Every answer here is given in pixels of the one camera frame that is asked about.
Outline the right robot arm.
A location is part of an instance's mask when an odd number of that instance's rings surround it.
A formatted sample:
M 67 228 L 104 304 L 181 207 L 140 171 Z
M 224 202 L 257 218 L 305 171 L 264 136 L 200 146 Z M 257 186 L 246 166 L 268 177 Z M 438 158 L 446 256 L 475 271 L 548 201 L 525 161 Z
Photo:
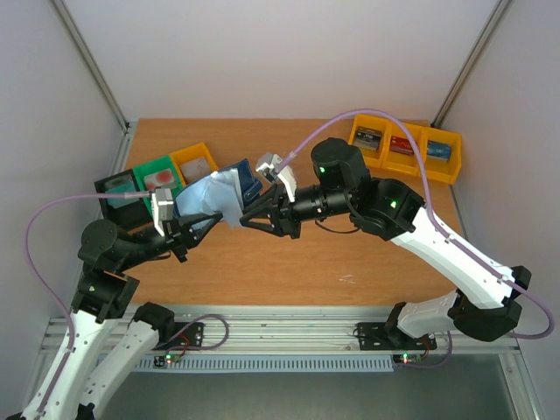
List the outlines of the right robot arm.
M 424 199 L 402 181 L 374 178 L 360 150 L 327 138 L 311 151 L 318 183 L 290 192 L 274 184 L 243 210 L 240 223 L 274 236 L 297 239 L 305 221 L 348 214 L 363 233 L 408 250 L 445 276 L 455 291 L 422 303 L 396 304 L 384 325 L 385 339 L 405 347 L 426 334 L 458 330 L 491 342 L 519 323 L 516 299 L 531 273 L 523 266 L 501 266 L 456 234 Z

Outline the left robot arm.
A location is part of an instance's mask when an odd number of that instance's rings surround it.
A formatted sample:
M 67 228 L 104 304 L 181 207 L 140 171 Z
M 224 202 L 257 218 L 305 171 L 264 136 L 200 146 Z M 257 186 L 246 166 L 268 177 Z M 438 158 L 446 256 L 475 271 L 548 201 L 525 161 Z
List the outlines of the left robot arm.
M 141 305 L 121 340 L 104 358 L 107 339 L 123 319 L 139 282 L 126 270 L 166 253 L 186 261 L 221 220 L 221 213 L 170 218 L 129 234 L 106 219 L 90 223 L 80 239 L 82 274 L 67 318 L 67 330 L 49 371 L 34 397 L 16 419 L 97 419 L 135 365 L 150 350 L 202 349 L 194 334 L 201 318 L 176 324 L 175 314 L 159 304 Z M 176 338 L 182 338 L 174 346 Z

